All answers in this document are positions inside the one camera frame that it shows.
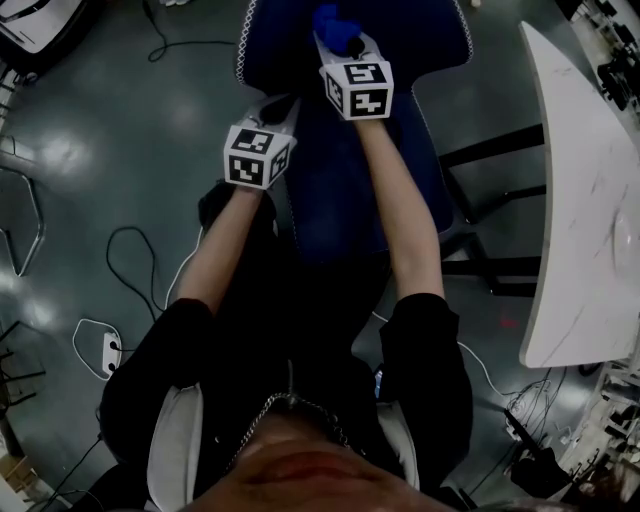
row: white desk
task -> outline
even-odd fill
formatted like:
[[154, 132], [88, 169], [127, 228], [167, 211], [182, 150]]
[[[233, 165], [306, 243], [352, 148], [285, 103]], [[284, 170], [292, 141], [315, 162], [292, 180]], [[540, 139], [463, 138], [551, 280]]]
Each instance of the white desk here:
[[528, 24], [521, 30], [542, 111], [547, 206], [520, 360], [550, 367], [622, 359], [635, 346], [640, 290], [616, 275], [612, 234], [621, 208], [640, 231], [640, 158], [569, 59]]

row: black sleeve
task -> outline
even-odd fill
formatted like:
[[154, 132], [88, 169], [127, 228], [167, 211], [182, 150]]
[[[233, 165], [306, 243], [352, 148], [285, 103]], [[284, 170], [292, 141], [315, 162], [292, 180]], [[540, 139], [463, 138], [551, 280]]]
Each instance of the black sleeve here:
[[215, 321], [207, 306], [178, 300], [114, 372], [102, 395], [100, 431], [116, 459], [146, 467], [167, 392], [200, 380], [214, 337]]
[[380, 330], [385, 394], [400, 402], [420, 487], [437, 489], [469, 451], [471, 385], [457, 344], [458, 315], [437, 295], [405, 297]]

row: electrical outlet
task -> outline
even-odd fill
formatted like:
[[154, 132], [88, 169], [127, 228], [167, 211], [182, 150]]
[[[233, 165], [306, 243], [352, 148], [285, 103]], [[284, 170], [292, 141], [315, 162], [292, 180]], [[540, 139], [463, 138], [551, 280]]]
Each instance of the electrical outlet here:
[[122, 350], [118, 337], [112, 332], [105, 332], [102, 349], [102, 371], [109, 377], [111, 377], [113, 372], [120, 366], [120, 358], [122, 356], [122, 352], [111, 348], [112, 343], [115, 343], [116, 347]]

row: gray floor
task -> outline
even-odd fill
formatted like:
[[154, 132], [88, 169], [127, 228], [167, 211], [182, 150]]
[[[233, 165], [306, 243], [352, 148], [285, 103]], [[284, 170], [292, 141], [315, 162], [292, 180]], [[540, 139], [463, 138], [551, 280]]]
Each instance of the gray floor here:
[[[240, 0], [201, 0], [163, 14], [161, 23], [170, 40], [235, 40], [244, 7]], [[424, 77], [416, 86], [440, 153], [540, 122], [519, 21], [529, 21], [590, 73], [553, 0], [485, 0], [479, 11], [464, 8], [474, 60]], [[83, 44], [20, 94], [6, 128], [34, 151], [33, 165], [5, 163], [24, 166], [38, 181], [47, 221], [46, 239], [29, 276], [13, 278], [6, 257], [0, 258], [2, 326], [19, 318], [33, 328], [21, 327], [10, 338], [8, 345], [16, 352], [11, 370], [47, 371], [46, 377], [21, 385], [23, 392], [36, 390], [38, 396], [12, 409], [9, 417], [38, 473], [53, 485], [98, 432], [94, 411], [103, 383], [73, 353], [77, 321], [91, 317], [114, 324], [129, 348], [151, 323], [140, 300], [107, 270], [109, 233], [122, 225], [141, 227], [158, 253], [160, 290], [166, 290], [195, 242], [196, 201], [222, 176], [220, 154], [228, 127], [257, 97], [236, 83], [230, 48], [172, 49], [161, 62], [149, 64], [146, 56], [157, 45], [139, 2], [112, 2]], [[541, 184], [542, 149], [461, 166], [456, 175], [474, 201]], [[20, 233], [17, 243], [24, 253], [33, 232], [24, 191], [6, 178], [0, 178], [0, 191], [0, 222]], [[285, 213], [282, 220], [286, 225]], [[537, 255], [543, 223], [544, 199], [532, 198], [507, 206], [478, 231], [492, 256]], [[113, 256], [117, 268], [148, 289], [150, 258], [137, 238], [124, 235]], [[518, 362], [530, 300], [491, 297], [474, 279], [447, 279], [445, 285], [461, 316], [460, 341], [485, 360], [499, 389], [518, 390], [542, 378], [544, 371], [527, 370]], [[158, 301], [163, 295], [158, 293]], [[390, 285], [379, 313], [389, 316], [393, 302]], [[371, 365], [380, 359], [379, 327], [372, 319], [355, 345]], [[88, 327], [78, 337], [81, 352], [97, 365], [99, 336]], [[502, 457], [510, 438], [496, 410], [503, 402], [491, 394], [479, 365], [467, 355], [465, 361], [477, 405], [475, 425], [471, 453], [451, 480], [470, 491]], [[561, 373], [552, 372], [554, 386]], [[575, 426], [592, 386], [569, 370], [547, 422], [554, 437], [552, 422]], [[438, 392], [446, 392], [446, 383]], [[438, 411], [433, 414], [434, 421], [446, 421]], [[67, 487], [87, 488], [113, 462], [101, 445]], [[473, 497], [486, 503], [520, 494], [496, 471]]]

